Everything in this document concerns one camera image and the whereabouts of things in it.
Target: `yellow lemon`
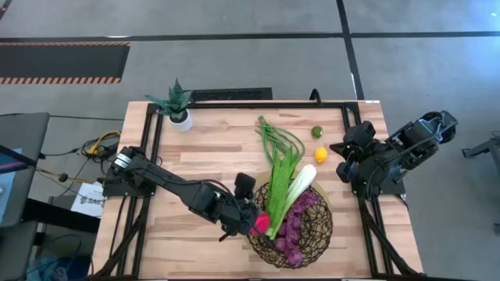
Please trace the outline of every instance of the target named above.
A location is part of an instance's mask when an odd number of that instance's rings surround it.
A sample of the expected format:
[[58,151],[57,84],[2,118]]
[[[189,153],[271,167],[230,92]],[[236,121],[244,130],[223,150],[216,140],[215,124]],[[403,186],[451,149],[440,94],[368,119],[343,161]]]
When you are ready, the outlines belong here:
[[325,148],[317,148],[316,153],[314,153],[314,157],[316,158],[316,161],[319,163],[327,160],[328,152]]

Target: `concrete floor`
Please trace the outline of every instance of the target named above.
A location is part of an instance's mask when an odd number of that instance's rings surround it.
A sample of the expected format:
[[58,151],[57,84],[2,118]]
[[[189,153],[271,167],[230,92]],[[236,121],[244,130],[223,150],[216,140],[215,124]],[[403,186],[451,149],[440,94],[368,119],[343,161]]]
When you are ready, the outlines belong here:
[[[344,0],[351,32],[500,30],[495,0]],[[335,0],[13,0],[0,37],[259,32],[341,32]],[[500,37],[354,39],[365,98],[381,100],[390,132],[431,110],[460,124],[453,142],[405,178],[424,270],[431,276],[497,280],[499,175],[488,155],[462,157],[500,130]],[[0,114],[123,118],[128,101],[185,87],[272,87],[275,98],[353,99],[342,39],[133,42],[115,85],[0,85]],[[51,118],[44,152],[69,150],[120,121]],[[75,173],[76,155],[42,162]],[[89,164],[83,177],[100,174]],[[31,197],[63,189],[39,176]]]

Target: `lime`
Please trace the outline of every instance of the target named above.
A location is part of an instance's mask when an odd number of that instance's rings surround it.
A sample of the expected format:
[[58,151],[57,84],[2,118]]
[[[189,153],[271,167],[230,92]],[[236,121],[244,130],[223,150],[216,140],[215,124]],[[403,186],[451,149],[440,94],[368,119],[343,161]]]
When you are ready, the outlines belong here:
[[314,138],[320,138],[323,135],[323,128],[321,126],[314,126],[311,134]]

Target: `woven basket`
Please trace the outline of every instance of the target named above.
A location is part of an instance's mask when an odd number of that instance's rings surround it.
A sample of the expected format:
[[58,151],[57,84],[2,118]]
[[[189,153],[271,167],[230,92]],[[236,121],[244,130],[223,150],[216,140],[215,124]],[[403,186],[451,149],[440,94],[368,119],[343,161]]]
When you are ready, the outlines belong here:
[[[254,202],[262,210],[266,208],[265,202],[267,202],[268,198],[269,183],[259,183],[259,178],[264,178],[267,181],[269,180],[269,173],[267,175],[268,177],[264,175],[257,177],[257,186],[260,187],[255,191],[254,195]],[[324,196],[324,191],[317,183],[312,183],[307,190],[321,197],[321,199],[308,207],[301,217],[301,237],[296,246],[304,256],[302,263],[298,265],[288,264],[284,253],[271,247],[269,241],[266,242],[261,237],[248,235],[248,242],[259,257],[277,268],[300,269],[306,267],[317,261],[330,244],[334,224],[328,198]]]

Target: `wooden table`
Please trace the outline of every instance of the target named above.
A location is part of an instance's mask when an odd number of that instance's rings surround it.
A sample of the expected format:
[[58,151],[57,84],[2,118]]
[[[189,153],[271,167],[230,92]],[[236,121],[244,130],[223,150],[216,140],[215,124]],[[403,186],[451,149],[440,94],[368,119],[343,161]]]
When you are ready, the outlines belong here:
[[[119,150],[123,146],[139,146],[144,126],[147,102],[135,101],[128,105],[123,124]],[[373,123],[379,139],[388,136],[378,102],[359,102],[362,120]],[[241,236],[229,237],[219,243],[223,234],[220,225],[213,225],[191,214],[179,198],[158,188],[149,209],[148,224],[143,247],[140,279],[159,278],[341,278],[369,277],[365,240],[356,197],[351,186],[342,183],[335,173],[343,159],[329,151],[321,164],[314,161],[314,151],[320,146],[342,141],[345,130],[341,110],[322,109],[193,109],[194,126],[186,133],[174,131],[165,121],[159,156],[162,167],[185,179],[212,178],[234,188],[234,177],[243,172],[257,175],[270,170],[263,153],[263,145],[255,132],[257,118],[264,115],[269,123],[285,128],[300,138],[306,147],[305,157],[297,169],[313,164],[318,174],[316,181],[327,192],[332,205],[334,230],[330,247],[320,259],[304,269],[276,269],[266,264],[245,243]],[[152,135],[148,149],[151,150]],[[313,140],[313,126],[323,127],[323,136]],[[105,203],[104,214],[94,249],[95,268],[100,269],[108,258],[113,230],[121,198]],[[388,239],[408,264],[417,271],[422,265],[409,214],[395,196],[380,196]],[[116,245],[121,241],[127,208],[123,210]],[[383,259],[377,239],[374,238],[380,272]],[[133,241],[127,255],[125,273],[131,271],[134,256]]]

